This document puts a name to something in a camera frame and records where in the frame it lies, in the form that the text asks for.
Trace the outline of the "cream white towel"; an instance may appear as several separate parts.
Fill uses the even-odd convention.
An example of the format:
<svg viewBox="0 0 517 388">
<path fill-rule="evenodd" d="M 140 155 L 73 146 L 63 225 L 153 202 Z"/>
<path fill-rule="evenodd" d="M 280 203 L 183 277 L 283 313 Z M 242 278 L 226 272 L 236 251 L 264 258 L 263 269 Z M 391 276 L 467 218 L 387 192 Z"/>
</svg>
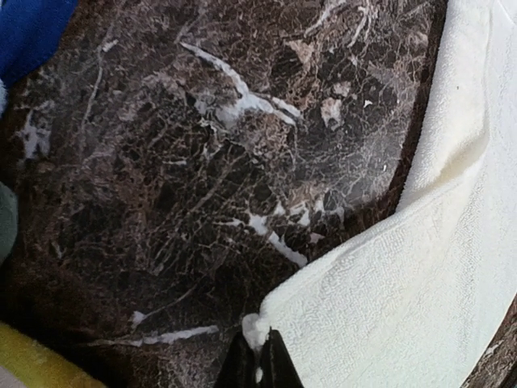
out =
<svg viewBox="0 0 517 388">
<path fill-rule="evenodd" d="M 306 387 L 458 387 L 516 292 L 516 4 L 451 1 L 395 213 L 302 268 L 242 328 Z"/>
</svg>

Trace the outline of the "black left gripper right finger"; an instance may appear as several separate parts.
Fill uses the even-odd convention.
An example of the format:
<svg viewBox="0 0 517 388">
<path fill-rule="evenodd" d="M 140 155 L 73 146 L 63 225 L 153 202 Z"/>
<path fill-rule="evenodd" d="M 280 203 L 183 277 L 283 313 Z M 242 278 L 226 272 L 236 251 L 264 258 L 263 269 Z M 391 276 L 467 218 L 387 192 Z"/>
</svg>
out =
<svg viewBox="0 0 517 388">
<path fill-rule="evenodd" d="M 281 334 L 270 330 L 260 356 L 263 376 L 260 386 L 265 388 L 303 388 Z"/>
</svg>

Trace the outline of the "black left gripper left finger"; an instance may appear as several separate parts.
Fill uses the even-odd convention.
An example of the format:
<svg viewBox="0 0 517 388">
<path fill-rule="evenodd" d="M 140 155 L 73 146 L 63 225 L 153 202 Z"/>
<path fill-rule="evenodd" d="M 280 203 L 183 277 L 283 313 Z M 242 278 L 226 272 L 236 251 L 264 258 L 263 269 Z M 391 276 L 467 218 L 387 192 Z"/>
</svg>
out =
<svg viewBox="0 0 517 388">
<path fill-rule="evenodd" d="M 238 332 L 229 346 L 214 388 L 253 388 L 255 382 L 254 352 L 244 335 Z"/>
</svg>

